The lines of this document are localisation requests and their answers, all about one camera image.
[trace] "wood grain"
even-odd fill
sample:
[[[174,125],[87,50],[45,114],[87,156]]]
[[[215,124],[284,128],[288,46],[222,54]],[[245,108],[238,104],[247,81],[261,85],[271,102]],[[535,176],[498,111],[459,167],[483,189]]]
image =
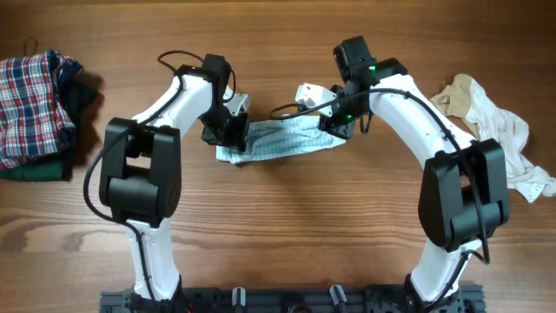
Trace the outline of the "wood grain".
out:
[[[168,88],[169,73],[156,62],[166,50],[224,55],[252,97],[251,117],[262,120],[290,103],[299,83],[339,83],[333,47],[364,35],[374,56],[398,58],[428,96],[454,74],[475,77],[497,105],[529,123],[526,156],[556,176],[555,2],[50,3],[0,7],[0,59],[21,55],[34,36],[39,50],[75,56],[100,76],[103,104],[91,138]],[[217,162],[201,130],[196,124],[182,141],[182,198],[172,222],[185,285],[401,283],[418,262],[420,166],[379,118],[368,135],[334,150],[242,167]],[[101,290],[133,283],[123,229],[83,202],[84,171],[99,147],[70,182],[0,181],[0,311],[95,312]],[[492,265],[472,262],[462,279],[485,286],[491,312],[553,311],[556,202],[528,204],[512,190],[511,205],[509,223],[490,241]]]

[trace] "red plaid fabric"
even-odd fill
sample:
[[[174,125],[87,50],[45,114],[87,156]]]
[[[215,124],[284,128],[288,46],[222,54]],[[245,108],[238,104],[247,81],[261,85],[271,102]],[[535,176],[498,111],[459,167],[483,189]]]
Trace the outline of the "red plaid fabric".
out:
[[[58,94],[64,65],[73,62],[71,57],[48,50],[0,63],[0,170],[73,144],[76,126]]]

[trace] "black cable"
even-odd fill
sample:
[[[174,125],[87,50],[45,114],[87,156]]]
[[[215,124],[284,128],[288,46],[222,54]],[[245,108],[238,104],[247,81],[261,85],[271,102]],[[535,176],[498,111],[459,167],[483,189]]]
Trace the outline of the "black cable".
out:
[[[188,55],[188,56],[192,56],[192,57],[200,60],[201,62],[203,62],[203,59],[201,57],[199,57],[196,54],[193,54],[191,52],[187,52],[187,51],[183,51],[183,50],[172,50],[172,51],[164,52],[156,59],[156,61],[165,65],[170,70],[172,70],[172,73],[174,74],[174,76],[178,76],[177,75],[177,70],[172,65],[164,62],[162,60],[162,58],[167,56],[167,55],[175,54],[175,53],[181,53],[181,54],[185,54],[185,55]],[[150,117],[148,117],[144,121],[141,121],[139,123],[139,125],[146,125],[147,123],[150,123],[151,121],[156,119],[161,113],[163,113],[177,99],[180,92],[183,91],[183,80],[179,76],[178,76],[178,79],[179,79],[179,82],[180,82],[180,86],[178,87],[178,90],[175,92],[175,94],[163,106],[161,106],[160,109],[158,109],[155,113],[153,113]],[[149,296],[150,296],[151,300],[154,303],[156,303],[155,294],[154,294],[154,292],[152,290],[152,286],[150,284],[150,276],[149,276],[149,272],[147,270],[147,261],[145,259],[145,252],[144,252],[144,248],[143,248],[143,245],[142,245],[142,235],[143,234],[140,233],[139,230],[135,226],[133,226],[132,224],[127,223],[127,222],[119,223],[113,217],[110,217],[110,216],[107,216],[107,215],[103,214],[90,201],[90,197],[89,197],[90,178],[93,174],[93,171],[95,170],[95,167],[98,165],[100,160],[104,157],[104,155],[108,151],[110,151],[110,149],[112,149],[120,140],[125,138],[128,134],[129,134],[129,129],[126,129],[124,132],[118,134],[109,144],[104,145],[104,147],[101,149],[101,151],[93,158],[93,161],[91,162],[89,168],[87,169],[87,172],[85,173],[85,178],[83,180],[83,198],[85,200],[85,203],[89,207],[89,209],[93,213],[95,213],[95,215],[99,216],[100,218],[102,218],[106,221],[109,221],[109,222],[112,222],[112,223],[118,223],[118,224],[121,224],[123,226],[126,226],[131,231],[133,231],[133,233],[135,234],[136,239],[137,239],[137,245],[139,246],[139,256],[141,258],[142,273],[143,273],[143,278],[145,280],[145,284],[147,286],[147,291],[149,292]]]
[[[234,78],[234,89],[232,90],[232,96],[230,96],[230,98],[228,99],[224,99],[224,103],[230,102],[235,96],[235,72],[233,69],[231,69],[231,71],[232,71],[232,77]]]

